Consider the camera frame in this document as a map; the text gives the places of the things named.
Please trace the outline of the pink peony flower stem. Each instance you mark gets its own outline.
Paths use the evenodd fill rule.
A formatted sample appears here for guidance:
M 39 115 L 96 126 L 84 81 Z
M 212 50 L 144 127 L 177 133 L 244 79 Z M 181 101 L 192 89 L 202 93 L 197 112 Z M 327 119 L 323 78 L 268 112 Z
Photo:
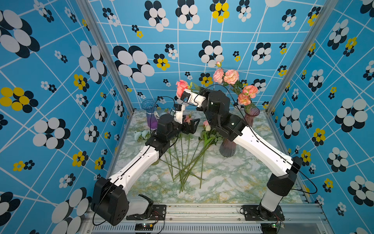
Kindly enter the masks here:
M 239 72 L 234 69 L 224 70 L 222 61 L 215 62 L 215 66 L 217 69 L 213 74 L 213 81 L 224 86 L 230 86 L 235 94 L 240 95 L 243 85 L 239 81 Z

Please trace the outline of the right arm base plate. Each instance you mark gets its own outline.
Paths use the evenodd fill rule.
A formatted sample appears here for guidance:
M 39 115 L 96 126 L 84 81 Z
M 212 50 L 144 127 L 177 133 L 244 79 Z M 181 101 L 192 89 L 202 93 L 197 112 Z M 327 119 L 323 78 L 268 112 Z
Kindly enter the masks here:
M 261 205 L 243 205 L 240 210 L 246 221 L 285 221 L 281 206 L 270 212 Z

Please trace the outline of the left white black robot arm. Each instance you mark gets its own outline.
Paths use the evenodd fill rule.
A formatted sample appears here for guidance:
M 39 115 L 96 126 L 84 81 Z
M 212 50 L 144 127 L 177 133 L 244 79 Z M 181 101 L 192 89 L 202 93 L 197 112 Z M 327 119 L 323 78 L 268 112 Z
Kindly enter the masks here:
M 109 178 L 101 177 L 94 185 L 91 210 L 113 226 L 124 218 L 135 215 L 148 219 L 154 213 L 153 201 L 139 195 L 137 199 L 127 197 L 129 190 L 140 176 L 172 147 L 172 140 L 181 133 L 194 134 L 200 119 L 187 121 L 182 114 L 162 115 L 157 129 L 151 132 L 145 146 L 120 171 Z

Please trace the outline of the single pink rose stem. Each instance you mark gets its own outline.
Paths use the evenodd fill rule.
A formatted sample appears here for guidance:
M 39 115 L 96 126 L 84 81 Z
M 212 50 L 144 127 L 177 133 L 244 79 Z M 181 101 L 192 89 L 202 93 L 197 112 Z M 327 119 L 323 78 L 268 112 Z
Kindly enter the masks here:
M 176 96 L 178 98 L 181 98 L 183 92 L 186 89 L 192 90 L 194 92 L 200 92 L 200 90 L 201 90 L 201 87 L 198 86 L 197 84 L 195 84 L 193 82 L 187 83 L 184 80 L 177 81 L 176 86 L 177 86 Z

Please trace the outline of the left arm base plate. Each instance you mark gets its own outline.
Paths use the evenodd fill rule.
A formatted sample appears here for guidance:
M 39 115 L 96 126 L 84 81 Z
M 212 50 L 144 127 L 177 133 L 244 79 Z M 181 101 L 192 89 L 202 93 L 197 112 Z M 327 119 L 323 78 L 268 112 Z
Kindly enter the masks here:
M 126 216 L 126 220 L 165 220 L 167 206 L 163 204 L 154 204 L 147 208 L 143 214 L 134 214 Z

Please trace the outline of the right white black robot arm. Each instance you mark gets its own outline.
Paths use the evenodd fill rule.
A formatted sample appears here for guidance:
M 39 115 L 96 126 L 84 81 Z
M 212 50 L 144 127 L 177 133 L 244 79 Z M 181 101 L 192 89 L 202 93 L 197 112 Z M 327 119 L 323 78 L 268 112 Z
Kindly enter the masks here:
M 249 151 L 272 172 L 257 214 L 262 220 L 273 217 L 279 203 L 289 194 L 296 182 L 301 158 L 292 158 L 277 150 L 255 133 L 244 118 L 230 113 L 230 99 L 220 90 L 205 89 L 199 94 L 191 93 L 189 103 L 204 112 L 212 129 Z

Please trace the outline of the blue purple glass vase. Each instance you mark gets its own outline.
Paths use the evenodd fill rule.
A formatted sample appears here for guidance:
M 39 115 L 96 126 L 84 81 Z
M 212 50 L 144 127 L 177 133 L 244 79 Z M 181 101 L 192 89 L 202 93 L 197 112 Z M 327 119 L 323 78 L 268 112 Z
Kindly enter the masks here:
M 152 99 L 147 99 L 141 104 L 141 108 L 146 111 L 147 124 L 151 130 L 155 130 L 158 127 L 158 119 L 154 115 L 155 106 L 155 101 Z

